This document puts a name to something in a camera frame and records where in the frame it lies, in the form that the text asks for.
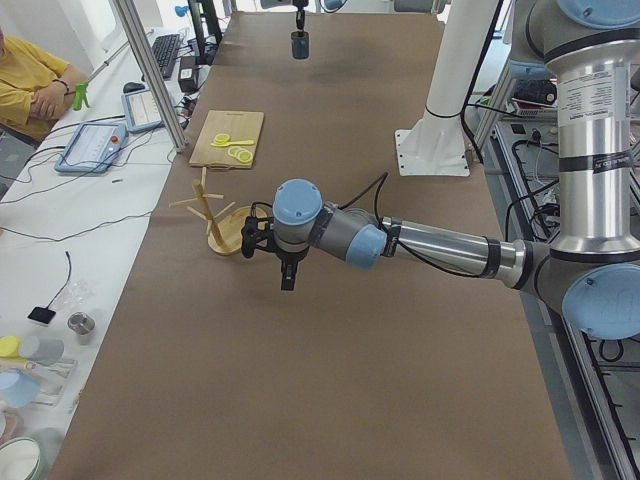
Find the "wooden base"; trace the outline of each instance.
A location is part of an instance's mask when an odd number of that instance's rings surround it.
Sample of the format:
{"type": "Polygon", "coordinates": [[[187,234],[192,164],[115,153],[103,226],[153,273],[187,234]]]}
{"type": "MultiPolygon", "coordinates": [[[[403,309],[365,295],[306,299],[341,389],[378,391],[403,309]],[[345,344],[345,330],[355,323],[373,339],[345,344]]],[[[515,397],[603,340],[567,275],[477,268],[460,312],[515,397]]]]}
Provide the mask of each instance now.
{"type": "MultiPolygon", "coordinates": [[[[218,242],[213,232],[209,232],[209,247],[218,255],[233,255],[234,253],[238,253],[242,247],[241,230],[242,227],[244,227],[245,219],[250,213],[251,207],[241,207],[231,215],[227,215],[219,222],[216,222],[223,241],[218,242]]],[[[256,208],[256,215],[260,218],[266,218],[268,216],[261,208],[256,208]]]]}

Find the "wooden cutting board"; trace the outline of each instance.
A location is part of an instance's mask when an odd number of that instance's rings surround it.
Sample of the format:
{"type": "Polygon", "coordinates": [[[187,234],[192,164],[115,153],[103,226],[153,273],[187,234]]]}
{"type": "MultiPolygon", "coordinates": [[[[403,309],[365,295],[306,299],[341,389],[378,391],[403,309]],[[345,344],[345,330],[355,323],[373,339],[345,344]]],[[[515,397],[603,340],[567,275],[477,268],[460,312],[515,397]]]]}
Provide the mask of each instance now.
{"type": "Polygon", "coordinates": [[[196,146],[189,159],[189,165],[212,168],[251,168],[253,162],[255,162],[263,120],[263,112],[209,110],[196,146]],[[249,150],[253,154],[253,160],[248,163],[239,162],[229,155],[229,147],[212,146],[211,143],[214,137],[219,133],[228,133],[231,135],[231,141],[253,140],[255,142],[254,145],[242,146],[242,148],[249,150]]]}

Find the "person's hand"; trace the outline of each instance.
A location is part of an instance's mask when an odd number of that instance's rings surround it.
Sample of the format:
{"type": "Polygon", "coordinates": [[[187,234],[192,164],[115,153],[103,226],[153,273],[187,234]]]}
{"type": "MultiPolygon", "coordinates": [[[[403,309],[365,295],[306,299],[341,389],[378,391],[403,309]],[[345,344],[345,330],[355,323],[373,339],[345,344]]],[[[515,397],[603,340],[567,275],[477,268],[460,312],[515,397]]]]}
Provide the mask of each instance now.
{"type": "Polygon", "coordinates": [[[33,94],[31,114],[40,120],[51,120],[56,112],[64,108],[64,95],[67,89],[60,82],[52,82],[33,94]]]}

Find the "white table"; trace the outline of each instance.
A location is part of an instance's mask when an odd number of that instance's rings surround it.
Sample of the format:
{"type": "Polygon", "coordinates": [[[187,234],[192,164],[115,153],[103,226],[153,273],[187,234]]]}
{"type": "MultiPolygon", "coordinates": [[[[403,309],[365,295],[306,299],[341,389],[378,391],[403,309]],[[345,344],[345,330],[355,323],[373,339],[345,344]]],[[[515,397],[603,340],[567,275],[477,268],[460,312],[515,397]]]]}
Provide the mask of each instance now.
{"type": "MultiPolygon", "coordinates": [[[[156,29],[150,38],[163,33],[167,32],[156,29]]],[[[116,42],[114,50],[124,40],[116,42]]],[[[176,81],[177,70],[166,82],[175,104],[183,95],[176,81]]],[[[127,82],[140,82],[140,78],[140,69],[131,50],[125,49],[90,83],[88,100],[91,108],[67,112],[56,129],[122,115],[122,86],[127,82]]],[[[54,131],[40,150],[66,145],[74,131],[75,127],[54,131]]],[[[65,343],[64,357],[77,361],[56,406],[31,404],[17,410],[23,421],[17,433],[38,439],[49,464],[69,427],[79,394],[147,230],[146,214],[158,201],[175,155],[164,128],[153,133],[130,135],[114,166],[100,176],[61,176],[53,169],[58,156],[46,160],[55,152],[36,155],[21,172],[18,181],[0,202],[0,227],[37,237],[61,239],[103,222],[127,216],[138,218],[60,242],[0,231],[0,336],[59,338],[65,343]],[[57,185],[60,186],[53,190],[34,194],[57,185]],[[51,306],[57,312],[56,316],[49,326],[42,326],[28,320],[27,315],[35,306],[46,306],[64,284],[68,273],[65,251],[71,256],[70,282],[51,306]],[[86,345],[81,344],[78,336],[67,327],[67,319],[77,311],[87,313],[96,323],[86,345]]]]}

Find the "black keyboard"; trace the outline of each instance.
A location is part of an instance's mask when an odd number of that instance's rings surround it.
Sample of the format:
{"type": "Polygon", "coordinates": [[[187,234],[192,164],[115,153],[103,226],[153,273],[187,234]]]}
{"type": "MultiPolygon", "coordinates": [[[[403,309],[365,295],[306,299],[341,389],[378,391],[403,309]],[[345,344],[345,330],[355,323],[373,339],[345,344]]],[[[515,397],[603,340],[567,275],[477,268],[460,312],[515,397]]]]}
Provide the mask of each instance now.
{"type": "Polygon", "coordinates": [[[180,43],[180,35],[178,34],[161,35],[154,40],[151,51],[158,61],[162,78],[171,77],[178,58],[180,43]]]}

